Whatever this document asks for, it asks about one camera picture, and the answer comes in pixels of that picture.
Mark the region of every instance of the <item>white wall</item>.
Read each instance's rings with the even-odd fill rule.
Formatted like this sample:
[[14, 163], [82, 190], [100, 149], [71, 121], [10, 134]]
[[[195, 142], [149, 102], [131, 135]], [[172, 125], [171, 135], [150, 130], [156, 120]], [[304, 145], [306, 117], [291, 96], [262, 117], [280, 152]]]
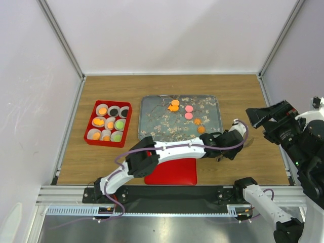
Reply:
[[51, 180], [80, 79], [35, 0], [1, 1], [0, 33], [0, 226], [21, 202], [21, 243], [39, 188]]
[[296, 0], [48, 0], [86, 74], [258, 72]]
[[324, 96], [323, 0], [307, 0], [268, 67], [264, 81], [272, 103], [288, 100], [300, 113]]

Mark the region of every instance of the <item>wooden tabletop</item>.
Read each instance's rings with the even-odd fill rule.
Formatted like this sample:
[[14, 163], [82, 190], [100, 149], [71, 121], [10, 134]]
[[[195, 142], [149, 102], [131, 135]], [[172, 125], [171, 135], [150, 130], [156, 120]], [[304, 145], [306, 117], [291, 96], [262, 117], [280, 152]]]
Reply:
[[[249, 124], [245, 110], [265, 107], [260, 85], [255, 75], [145, 75], [88, 76], [78, 105], [74, 124], [58, 179], [60, 185], [88, 184], [107, 176], [117, 168], [114, 158], [138, 142], [137, 128], [140, 102], [147, 95], [214, 95], [219, 101], [224, 129], [232, 120]], [[88, 145], [84, 139], [92, 109], [97, 100], [130, 102], [133, 108], [124, 148]], [[284, 162], [278, 146], [263, 138], [262, 128], [250, 126], [254, 142], [234, 160], [215, 162], [197, 160], [199, 185], [232, 185], [235, 180], [253, 177], [261, 185], [288, 185]], [[133, 179], [128, 184], [144, 184]]]

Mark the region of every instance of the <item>muffin tin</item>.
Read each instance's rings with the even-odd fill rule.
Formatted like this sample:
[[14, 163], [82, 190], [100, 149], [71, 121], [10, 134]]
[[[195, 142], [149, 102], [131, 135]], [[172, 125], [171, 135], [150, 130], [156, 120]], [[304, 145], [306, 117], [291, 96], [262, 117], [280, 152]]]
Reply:
[[[131, 115], [132, 107], [128, 102], [97, 100], [84, 135], [86, 143], [118, 148], [124, 147]], [[100, 133], [98, 140], [92, 139], [95, 133]]]

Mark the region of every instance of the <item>red muffin tray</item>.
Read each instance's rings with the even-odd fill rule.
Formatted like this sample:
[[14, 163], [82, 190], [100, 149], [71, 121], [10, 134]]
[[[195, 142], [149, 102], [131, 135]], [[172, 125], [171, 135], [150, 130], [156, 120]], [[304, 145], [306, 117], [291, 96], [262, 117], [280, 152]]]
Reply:
[[[95, 127], [95, 126], [92, 125], [92, 120], [95, 117], [97, 117], [96, 108], [97, 108], [98, 105], [101, 105], [101, 104], [106, 104], [108, 107], [111, 107], [111, 106], [118, 106], [119, 108], [124, 107], [124, 106], [128, 106], [129, 107], [127, 117], [125, 118], [126, 119], [126, 122], [125, 122], [125, 126], [124, 126], [123, 136], [122, 136], [120, 142], [101, 141], [101, 140], [93, 140], [93, 139], [88, 139], [87, 138], [87, 134], [88, 134], [89, 130], [92, 129], [92, 128], [99, 129], [100, 131], [105, 130], [105, 126], [103, 126], [101, 128], [98, 128], [98, 127]], [[126, 142], [126, 136], [127, 136], [128, 127], [130, 125], [131, 116], [132, 116], [132, 107], [131, 107], [131, 104], [128, 103], [128, 102], [97, 100], [96, 101], [96, 104], [95, 104], [95, 106], [94, 106], [94, 108], [92, 110], [92, 114], [91, 114], [91, 117], [89, 119], [89, 122], [88, 122], [88, 126], [87, 126], [87, 129], [86, 129], [85, 135], [84, 135], [84, 140], [86, 141], [86, 143], [88, 143], [90, 145], [100, 145], [100, 146], [109, 146], [109, 147], [123, 148], [124, 145], [125, 145], [125, 142]], [[106, 114], [103, 117], [107, 119], [110, 116], [108, 114]], [[119, 117], [119, 116], [117, 116], [116, 117], [116, 121], [119, 120], [119, 119], [122, 119], [122, 118]], [[114, 129], [111, 130], [111, 133], [113, 133], [115, 131], [117, 131], [117, 130], [114, 128]]]

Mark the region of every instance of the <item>orange object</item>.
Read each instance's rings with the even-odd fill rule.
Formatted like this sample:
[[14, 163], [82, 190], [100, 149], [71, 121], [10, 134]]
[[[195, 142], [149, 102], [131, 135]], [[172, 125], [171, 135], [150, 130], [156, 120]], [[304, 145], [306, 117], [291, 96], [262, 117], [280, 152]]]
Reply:
[[176, 105], [170, 105], [170, 106], [168, 107], [168, 110], [170, 110], [170, 111], [172, 111], [172, 112], [176, 112], [176, 111], [179, 110], [179, 107], [176, 106]]
[[200, 125], [201, 124], [201, 120], [199, 118], [196, 118], [193, 123], [195, 123], [196, 125]]
[[179, 106], [180, 105], [180, 102], [179, 102], [179, 100], [173, 100], [171, 102], [171, 104], [174, 105], [174, 106]]
[[107, 113], [107, 109], [105, 108], [105, 107], [102, 107], [102, 108], [100, 108], [99, 109], [99, 114], [101, 114], [101, 115], [105, 115], [106, 113]]
[[92, 135], [93, 140], [99, 140], [100, 138], [100, 133], [96, 132], [94, 135]]
[[109, 122], [109, 123], [107, 124], [107, 127], [108, 127], [109, 129], [113, 129], [113, 121]]
[[99, 118], [93, 119], [93, 123], [95, 125], [97, 125], [97, 126], [101, 126], [101, 125], [104, 125], [105, 124], [104, 120], [99, 119]]
[[102, 140], [103, 140], [103, 141], [110, 141], [110, 136], [109, 136], [109, 135], [104, 136], [104, 137], [102, 138]]
[[199, 133], [204, 133], [204, 132], [205, 132], [205, 128], [204, 128], [203, 126], [199, 126], [199, 127], [197, 128], [197, 131], [198, 131]]

